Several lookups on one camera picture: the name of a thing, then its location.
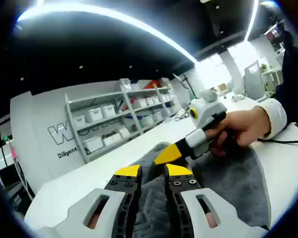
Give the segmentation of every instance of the led light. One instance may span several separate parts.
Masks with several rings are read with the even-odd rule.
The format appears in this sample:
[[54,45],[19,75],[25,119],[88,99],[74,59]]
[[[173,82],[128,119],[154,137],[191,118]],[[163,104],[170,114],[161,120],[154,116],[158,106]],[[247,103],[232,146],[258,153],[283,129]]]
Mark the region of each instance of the led light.
[[278,6],[274,1],[263,1],[260,4],[263,6],[268,6],[268,7],[277,7]]
[[37,4],[38,6],[42,6],[43,3],[44,3],[44,0],[37,0],[37,1],[36,1],[36,4]]
[[244,41],[248,41],[248,37],[249,37],[250,32],[251,32],[251,30],[253,28],[253,25],[254,25],[257,10],[258,10],[258,0],[254,0],[253,13],[252,13],[252,17],[250,19],[250,23],[249,23],[249,26],[248,26]]
[[276,26],[277,24],[273,25],[268,31],[264,33],[264,35],[267,35],[269,32],[271,32],[271,30],[273,30]]
[[124,21],[128,24],[131,24],[133,26],[136,26],[138,28],[141,28],[150,34],[157,36],[161,40],[165,41],[175,49],[177,49],[180,53],[182,53],[185,57],[187,57],[190,61],[192,61],[194,64],[197,64],[198,61],[190,55],[185,49],[183,49],[181,46],[179,46],[177,43],[175,43],[173,40],[168,38],[167,36],[163,35],[161,32],[157,31],[156,29],[152,28],[151,26],[131,17],[125,14],[122,14],[120,12],[104,8],[104,7],[99,7],[99,6],[93,6],[93,5],[86,5],[86,4],[81,4],[81,3],[51,3],[51,4],[43,4],[41,6],[35,6],[32,7],[28,10],[26,10],[22,15],[19,16],[18,22],[38,16],[38,15],[43,15],[47,14],[50,12],[65,12],[65,11],[82,11],[82,12],[89,12],[89,13],[95,13],[95,14],[100,14],[103,16],[108,16],[112,17],[121,21]]

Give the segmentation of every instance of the shelf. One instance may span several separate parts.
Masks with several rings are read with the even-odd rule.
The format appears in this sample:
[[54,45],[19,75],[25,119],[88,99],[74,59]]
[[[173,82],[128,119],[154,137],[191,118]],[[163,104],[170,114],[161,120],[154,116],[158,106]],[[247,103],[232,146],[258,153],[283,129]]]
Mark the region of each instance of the shelf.
[[139,111],[142,111],[142,110],[146,110],[146,109],[153,108],[153,107],[156,107],[156,106],[161,106],[161,105],[162,105],[162,103],[157,103],[157,104],[154,104],[154,105],[146,106],[144,108],[134,109],[134,111],[136,113],[136,112],[139,112]]
[[123,98],[123,92],[106,93],[106,94],[101,94],[96,96],[70,100],[69,105],[70,105],[70,109],[74,111],[82,108],[91,107],[95,104],[101,104],[104,102],[112,101],[120,97]]
[[162,88],[157,88],[160,92],[167,92],[170,88],[169,87],[162,87]]
[[89,155],[87,155],[87,158],[90,160],[92,157],[94,157],[94,156],[96,156],[98,154],[102,154],[102,153],[104,153],[104,152],[106,152],[106,151],[108,151],[108,150],[116,147],[117,145],[120,145],[120,144],[126,142],[127,140],[131,139],[132,137],[134,137],[135,135],[138,135],[138,134],[140,134],[139,131],[136,131],[134,133],[131,133],[129,136],[127,136],[125,138],[122,138],[120,141],[117,141],[117,142],[115,142],[115,143],[113,143],[113,144],[111,144],[109,146],[104,146],[101,149],[98,149],[98,150],[93,151],[92,153],[90,153]]
[[[170,89],[169,87],[158,88],[158,90],[160,92],[166,92],[169,89]],[[139,91],[127,92],[127,94],[128,94],[128,96],[131,96],[131,97],[149,96],[149,95],[155,95],[156,90],[155,90],[155,88],[149,88],[149,89],[143,89],[143,90],[139,90]]]
[[173,101],[173,100],[170,99],[170,100],[168,100],[168,101],[164,101],[163,103],[169,103],[169,102],[171,102],[171,101]]
[[164,120],[167,119],[168,117],[169,117],[169,116],[166,116],[166,117],[164,117],[164,118],[162,118],[162,119],[160,119],[160,120],[154,122],[152,125],[148,125],[148,126],[144,127],[143,130],[145,131],[145,130],[151,129],[152,127],[154,127],[155,125],[157,125],[157,124],[159,124],[160,122],[164,121]]
[[110,118],[104,118],[104,119],[102,119],[102,120],[98,120],[98,121],[95,121],[95,122],[93,122],[93,123],[87,123],[87,125],[85,125],[85,126],[83,126],[83,127],[80,127],[80,128],[78,128],[78,129],[76,129],[76,130],[77,130],[77,132],[80,132],[80,131],[82,131],[82,130],[86,130],[86,129],[91,128],[91,127],[93,127],[93,126],[96,126],[96,125],[98,125],[98,124],[102,124],[102,123],[104,123],[104,122],[106,122],[106,121],[109,121],[109,120],[113,120],[113,119],[122,117],[122,116],[124,116],[124,115],[129,114],[129,113],[130,113],[130,111],[127,110],[127,111],[124,111],[123,113],[116,114],[115,116],[110,117]]

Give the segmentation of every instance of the window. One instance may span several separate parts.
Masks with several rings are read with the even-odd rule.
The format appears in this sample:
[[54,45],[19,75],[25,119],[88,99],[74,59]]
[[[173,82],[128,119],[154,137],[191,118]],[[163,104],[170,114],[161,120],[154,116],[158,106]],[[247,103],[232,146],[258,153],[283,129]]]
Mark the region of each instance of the window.
[[4,138],[8,136],[11,145],[13,146],[13,139],[11,134],[10,121],[0,124],[0,170],[6,168],[7,166],[13,165],[13,157],[11,154],[10,145],[4,141]]
[[245,68],[250,66],[256,60],[259,60],[259,56],[256,53],[255,48],[250,42],[242,42],[235,46],[229,47],[228,52],[233,57],[235,64],[242,76],[245,75]]
[[219,54],[204,59],[196,65],[196,71],[205,89],[228,83],[232,77]]

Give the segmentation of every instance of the white table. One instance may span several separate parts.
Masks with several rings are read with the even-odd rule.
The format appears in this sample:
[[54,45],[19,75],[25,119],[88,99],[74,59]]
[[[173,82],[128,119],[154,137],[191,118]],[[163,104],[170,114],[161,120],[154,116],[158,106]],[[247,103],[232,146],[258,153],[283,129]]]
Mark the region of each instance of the white table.
[[[258,104],[249,98],[233,103],[230,94],[220,100],[228,111],[247,110]],[[162,123],[97,160],[44,184],[29,207],[25,222],[34,230],[55,226],[66,218],[70,206],[93,189],[103,188],[116,170],[135,162],[156,144],[174,143],[194,129],[190,118]],[[298,140],[298,128],[291,124],[276,139]],[[252,147],[265,175],[274,225],[297,195],[298,144],[255,142]]]
[[273,74],[276,75],[276,79],[277,79],[277,82],[278,82],[278,85],[280,85],[280,79],[279,79],[279,76],[278,76],[278,71],[281,71],[282,68],[281,67],[276,67],[276,68],[273,68],[273,69],[270,69],[264,73],[262,73],[262,75],[264,76],[268,76],[270,75],[270,77],[272,78],[273,82],[275,81],[274,77],[273,77]]

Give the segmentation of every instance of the gray cloth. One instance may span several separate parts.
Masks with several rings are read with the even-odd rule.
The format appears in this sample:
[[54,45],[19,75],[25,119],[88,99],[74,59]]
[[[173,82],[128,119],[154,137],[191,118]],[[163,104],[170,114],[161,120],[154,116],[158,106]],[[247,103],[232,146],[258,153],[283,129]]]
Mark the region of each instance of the gray cloth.
[[[134,226],[134,238],[169,237],[169,217],[166,210],[164,178],[147,180],[153,160],[168,144],[159,144],[134,164],[143,169],[139,212]],[[187,158],[196,179],[209,187],[237,210],[239,219],[250,226],[269,227],[270,203],[261,165],[250,148],[241,150],[235,158],[212,158],[206,153],[192,161]]]

